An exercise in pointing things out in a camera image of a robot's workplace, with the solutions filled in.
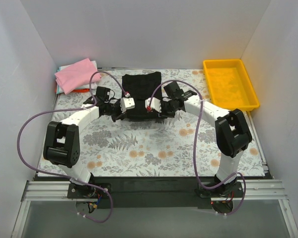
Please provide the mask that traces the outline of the black t-shirt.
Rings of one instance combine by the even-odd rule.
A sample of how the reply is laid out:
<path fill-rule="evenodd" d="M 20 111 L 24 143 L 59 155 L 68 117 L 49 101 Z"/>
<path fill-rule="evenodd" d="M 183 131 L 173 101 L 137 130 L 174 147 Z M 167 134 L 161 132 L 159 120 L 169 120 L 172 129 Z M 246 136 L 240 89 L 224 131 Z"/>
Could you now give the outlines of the black t-shirt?
<path fill-rule="evenodd" d="M 131 121 L 146 121 L 158 118 L 156 111 L 148 112 L 145 101 L 151 97 L 154 90 L 161 84 L 161 73 L 122 76 L 122 86 L 135 101 L 135 107 L 127 110 L 127 119 Z"/>

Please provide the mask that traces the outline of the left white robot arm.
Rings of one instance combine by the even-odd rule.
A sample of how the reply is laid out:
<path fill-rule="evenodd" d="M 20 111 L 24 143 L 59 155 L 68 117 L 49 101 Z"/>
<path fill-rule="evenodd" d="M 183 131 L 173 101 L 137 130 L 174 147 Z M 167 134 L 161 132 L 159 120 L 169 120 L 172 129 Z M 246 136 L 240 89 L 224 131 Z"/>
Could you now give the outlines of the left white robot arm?
<path fill-rule="evenodd" d="M 113 121 L 121 119 L 129 109 L 135 107 L 129 93 L 111 103 L 110 89 L 100 87 L 94 96 L 83 102 L 81 110 L 59 122 L 47 126 L 43 158 L 62 169 L 70 180 L 79 185 L 78 191 L 84 198 L 91 198 L 96 187 L 90 182 L 92 174 L 80 160 L 80 133 L 101 116 L 111 116 Z"/>

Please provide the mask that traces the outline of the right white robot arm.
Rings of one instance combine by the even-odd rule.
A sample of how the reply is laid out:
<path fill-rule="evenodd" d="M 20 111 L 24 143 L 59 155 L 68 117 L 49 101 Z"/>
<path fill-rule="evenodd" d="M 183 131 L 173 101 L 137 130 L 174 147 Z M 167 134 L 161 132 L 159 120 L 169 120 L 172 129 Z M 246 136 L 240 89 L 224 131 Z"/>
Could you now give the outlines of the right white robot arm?
<path fill-rule="evenodd" d="M 193 166 L 198 183 L 207 190 L 215 189 L 220 197 L 228 196 L 233 191 L 231 182 L 239 174 L 237 168 L 240 159 L 252 142 L 243 112 L 239 109 L 229 111 L 203 100 L 201 93 L 184 81 L 168 80 L 159 87 L 164 88 L 170 99 L 167 102 L 168 110 L 184 111 L 198 117 L 193 144 Z M 215 174 L 217 183 L 209 187 L 202 184 L 196 165 L 198 130 L 202 120 L 215 129 L 217 146 L 221 152 L 220 165 Z"/>

